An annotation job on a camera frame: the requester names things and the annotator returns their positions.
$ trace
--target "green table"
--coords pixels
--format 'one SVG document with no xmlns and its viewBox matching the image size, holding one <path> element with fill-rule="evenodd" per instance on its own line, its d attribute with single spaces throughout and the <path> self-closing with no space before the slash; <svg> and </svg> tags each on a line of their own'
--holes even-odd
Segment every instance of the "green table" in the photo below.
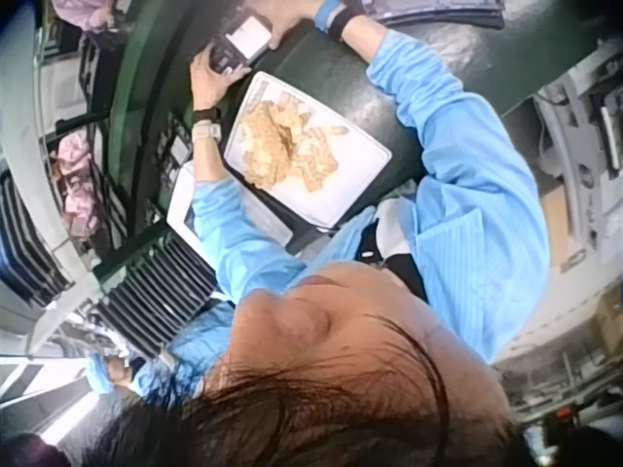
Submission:
<svg viewBox="0 0 623 467">
<path fill-rule="evenodd" d="M 173 2 L 175 8 L 170 3 L 153 0 L 145 5 L 128 47 L 114 104 L 108 167 L 111 178 L 128 195 L 135 233 L 144 227 L 140 213 L 145 199 L 158 194 L 155 168 L 147 155 L 155 152 L 156 135 L 167 112 L 173 109 L 181 115 L 188 107 L 186 58 L 193 44 L 205 35 L 205 15 L 209 15 L 192 0 Z M 441 23 L 402 28 L 442 55 L 465 87 L 483 94 L 500 115 L 589 54 L 603 33 L 602 26 L 584 20 L 566 0 L 507 0 L 506 4 L 506 28 L 502 31 Z M 191 18 L 188 12 L 194 12 Z M 164 33 L 161 25 L 165 18 Z M 188 22 L 175 28 L 176 18 Z M 323 102 L 391 150 L 390 163 L 348 216 L 405 180 L 425 175 L 415 131 L 398 123 L 392 99 L 370 85 L 365 64 L 346 46 L 332 42 L 310 24 L 301 24 L 278 51 L 265 55 L 256 69 Z M 233 89 L 226 125 L 231 124 L 247 85 L 248 81 Z M 140 144 L 137 128 L 142 134 Z M 295 224 L 296 234 L 309 229 L 297 219 L 287 223 Z"/>
</svg>

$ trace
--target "hand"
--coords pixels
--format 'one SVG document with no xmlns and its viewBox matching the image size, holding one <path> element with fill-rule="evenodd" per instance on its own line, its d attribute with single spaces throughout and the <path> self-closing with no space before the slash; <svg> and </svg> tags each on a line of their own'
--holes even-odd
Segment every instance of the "hand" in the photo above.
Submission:
<svg viewBox="0 0 623 467">
<path fill-rule="evenodd" d="M 301 19 L 315 17 L 322 6 L 322 0 L 246 0 L 246 5 L 273 25 L 273 38 L 269 47 L 274 50 L 279 47 L 285 33 Z"/>
<path fill-rule="evenodd" d="M 215 107 L 225 96 L 227 89 L 246 76 L 251 69 L 239 68 L 231 75 L 219 75 L 210 68 L 208 57 L 210 49 L 200 52 L 191 63 L 191 89 L 195 110 Z"/>
</svg>

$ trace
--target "blue uniform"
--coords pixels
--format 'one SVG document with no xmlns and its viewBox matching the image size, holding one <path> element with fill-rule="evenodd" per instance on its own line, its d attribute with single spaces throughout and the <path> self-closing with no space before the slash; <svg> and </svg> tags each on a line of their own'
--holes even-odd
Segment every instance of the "blue uniform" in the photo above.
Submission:
<svg viewBox="0 0 623 467">
<path fill-rule="evenodd" d="M 389 32 L 368 77 L 395 97 L 398 119 L 418 131 L 424 147 L 428 175 L 415 195 L 398 201 L 398 222 L 430 306 L 492 362 L 547 280 L 547 232 L 531 172 L 489 103 L 463 91 L 423 42 Z M 352 260 L 375 215 L 369 207 L 351 219 L 307 267 L 248 221 L 233 177 L 199 183 L 193 208 L 205 254 L 236 304 L 253 289 L 279 294 L 328 261 Z M 233 311 L 226 304 L 217 311 L 221 326 L 189 327 L 171 352 L 207 369 L 229 342 Z"/>
<path fill-rule="evenodd" d="M 160 360 L 148 362 L 134 375 L 129 388 L 141 397 L 152 391 L 165 393 L 169 388 L 176 395 L 192 396 L 203 375 L 227 348 L 232 316 L 232 308 L 223 303 L 195 318 L 166 347 L 178 360 L 175 371 Z"/>
</svg>

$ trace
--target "snack food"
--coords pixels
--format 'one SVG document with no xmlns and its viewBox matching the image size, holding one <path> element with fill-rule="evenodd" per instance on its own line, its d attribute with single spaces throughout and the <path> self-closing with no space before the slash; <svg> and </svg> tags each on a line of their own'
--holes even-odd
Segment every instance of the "snack food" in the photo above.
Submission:
<svg viewBox="0 0 623 467">
<path fill-rule="evenodd" d="M 329 140 L 348 129 L 307 128 L 311 117 L 309 108 L 286 92 L 277 104 L 254 98 L 241 121 L 244 178 L 266 190 L 289 175 L 300 177 L 309 192 L 320 190 L 339 166 Z"/>
</svg>

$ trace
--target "white machine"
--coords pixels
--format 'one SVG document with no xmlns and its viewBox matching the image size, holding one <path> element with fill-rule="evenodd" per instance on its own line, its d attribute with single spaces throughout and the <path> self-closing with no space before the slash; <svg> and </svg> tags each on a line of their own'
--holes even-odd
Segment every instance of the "white machine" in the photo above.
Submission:
<svg viewBox="0 0 623 467">
<path fill-rule="evenodd" d="M 538 97 L 553 142 L 540 168 L 564 178 L 570 234 L 606 264 L 623 253 L 623 41 L 601 44 Z"/>
</svg>

